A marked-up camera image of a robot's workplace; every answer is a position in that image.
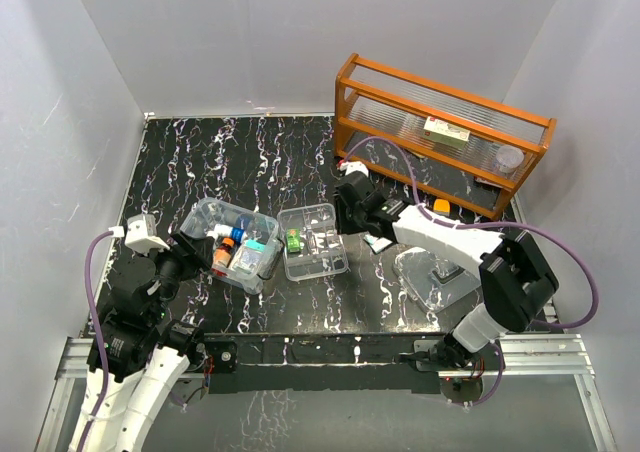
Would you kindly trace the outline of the brown syrup bottle orange cap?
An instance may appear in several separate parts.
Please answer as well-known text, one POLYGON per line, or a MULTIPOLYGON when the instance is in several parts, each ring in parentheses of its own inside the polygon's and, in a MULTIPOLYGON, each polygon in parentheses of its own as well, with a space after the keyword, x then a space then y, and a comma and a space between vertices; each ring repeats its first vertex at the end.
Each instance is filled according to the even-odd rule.
POLYGON ((224 275, 222 269, 227 269, 234 255, 235 241, 229 237, 224 238, 215 249, 212 260, 212 269, 218 275, 224 275))

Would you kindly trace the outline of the white medicine bottle green label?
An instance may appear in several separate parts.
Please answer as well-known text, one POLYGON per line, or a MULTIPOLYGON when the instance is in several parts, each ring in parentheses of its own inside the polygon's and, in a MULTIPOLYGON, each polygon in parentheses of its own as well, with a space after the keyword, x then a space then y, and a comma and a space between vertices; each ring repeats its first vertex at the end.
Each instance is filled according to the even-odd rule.
POLYGON ((216 224, 211 230, 206 232, 206 236, 217 240, 219 238, 231 238, 233 228, 224 224, 216 224))

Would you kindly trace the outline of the clear medicine kit box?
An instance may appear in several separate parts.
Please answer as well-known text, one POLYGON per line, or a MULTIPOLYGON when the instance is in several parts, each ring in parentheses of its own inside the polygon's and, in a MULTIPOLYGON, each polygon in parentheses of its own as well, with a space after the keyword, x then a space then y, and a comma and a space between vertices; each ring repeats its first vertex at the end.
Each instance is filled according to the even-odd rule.
MULTIPOLYGON (((184 232, 193 238, 204 238, 207 237, 206 232, 216 224, 244 229, 247 232, 247 239, 243 242, 247 240, 260 242, 265 245, 265 252, 257 273, 248 274, 232 270, 230 264, 233 258, 228 268, 222 269, 224 275, 218 275, 212 268, 210 273, 215 278, 238 287, 247 294, 260 294, 264 288, 264 283, 273 276, 275 266, 284 248, 279 238, 280 227, 277 221, 264 214, 206 197, 200 200, 187 215, 180 226, 180 232, 184 232)), ((214 240, 214 251, 222 240, 222 238, 214 240)), ((241 244, 235 242, 234 255, 241 244)))

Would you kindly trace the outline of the teal topped packet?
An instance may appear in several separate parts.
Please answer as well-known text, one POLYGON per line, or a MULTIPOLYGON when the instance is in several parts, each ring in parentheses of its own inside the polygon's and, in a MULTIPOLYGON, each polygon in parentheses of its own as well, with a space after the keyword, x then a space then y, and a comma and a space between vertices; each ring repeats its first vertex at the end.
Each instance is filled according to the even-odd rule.
POLYGON ((235 253, 230 268, 243 273, 257 273, 265 252, 265 245, 255 240, 243 242, 235 253))

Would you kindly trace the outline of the clear compartment organizer tray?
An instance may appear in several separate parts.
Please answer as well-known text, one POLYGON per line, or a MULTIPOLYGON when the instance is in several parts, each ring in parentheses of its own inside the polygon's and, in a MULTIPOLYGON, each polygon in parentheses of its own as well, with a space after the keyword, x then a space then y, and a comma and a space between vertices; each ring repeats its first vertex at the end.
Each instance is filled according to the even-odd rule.
POLYGON ((330 203, 319 203, 284 209, 277 215, 284 246, 284 270, 293 282, 323 278, 344 273, 348 269, 346 249, 337 232, 336 213, 330 203), (303 249, 289 253, 286 230, 298 228, 303 249))

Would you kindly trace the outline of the green wind oil box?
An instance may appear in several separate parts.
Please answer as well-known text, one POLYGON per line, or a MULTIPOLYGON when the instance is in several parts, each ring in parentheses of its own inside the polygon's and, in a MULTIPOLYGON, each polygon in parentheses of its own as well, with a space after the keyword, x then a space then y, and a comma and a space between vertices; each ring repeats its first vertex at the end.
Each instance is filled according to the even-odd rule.
POLYGON ((290 228, 286 230, 286 247, 289 253, 300 253, 303 249, 301 242, 301 232, 298 228, 290 228))

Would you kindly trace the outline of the clear kit box lid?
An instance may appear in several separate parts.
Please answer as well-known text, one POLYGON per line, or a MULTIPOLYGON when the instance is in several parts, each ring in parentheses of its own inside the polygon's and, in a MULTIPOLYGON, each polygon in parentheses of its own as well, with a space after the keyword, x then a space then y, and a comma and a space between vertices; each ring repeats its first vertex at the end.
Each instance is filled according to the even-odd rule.
POLYGON ((425 312, 439 313, 481 291, 480 281, 470 272, 419 247, 398 254, 393 270, 407 295, 425 312))

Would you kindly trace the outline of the blue white bandage roll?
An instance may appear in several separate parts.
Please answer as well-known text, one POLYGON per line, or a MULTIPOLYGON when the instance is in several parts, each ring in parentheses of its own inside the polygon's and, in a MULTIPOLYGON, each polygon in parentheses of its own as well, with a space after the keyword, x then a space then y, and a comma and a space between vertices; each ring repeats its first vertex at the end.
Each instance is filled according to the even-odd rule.
POLYGON ((227 237, 234 242, 241 244, 244 240, 247 239, 247 232, 244 229, 238 227, 231 227, 229 229, 227 237))

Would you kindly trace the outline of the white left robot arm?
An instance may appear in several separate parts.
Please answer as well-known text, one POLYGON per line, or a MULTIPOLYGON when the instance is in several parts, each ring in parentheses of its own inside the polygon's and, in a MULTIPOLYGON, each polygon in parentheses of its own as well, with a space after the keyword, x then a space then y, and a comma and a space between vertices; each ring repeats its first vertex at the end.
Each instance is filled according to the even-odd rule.
POLYGON ((125 286, 112 290, 98 308, 93 296, 94 249, 106 238, 122 238, 112 227, 92 240, 84 283, 95 337, 87 358, 84 399, 69 443, 71 451, 139 451, 173 386, 206 359, 204 333, 177 319, 158 327, 182 282, 210 271, 214 241, 182 232, 171 245, 135 256, 125 286))

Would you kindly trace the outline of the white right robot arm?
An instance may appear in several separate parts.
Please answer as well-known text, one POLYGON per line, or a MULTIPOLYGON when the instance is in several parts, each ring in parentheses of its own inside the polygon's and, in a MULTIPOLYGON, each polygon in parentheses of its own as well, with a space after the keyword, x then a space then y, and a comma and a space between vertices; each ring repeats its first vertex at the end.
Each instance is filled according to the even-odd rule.
POLYGON ((483 301, 467 313, 420 361, 466 369, 490 342, 523 332, 559 288, 540 248, 526 231, 429 218, 423 207, 378 190, 360 162, 343 162, 334 191, 337 230, 367 232, 393 244, 418 247, 448 260, 479 280, 483 301))

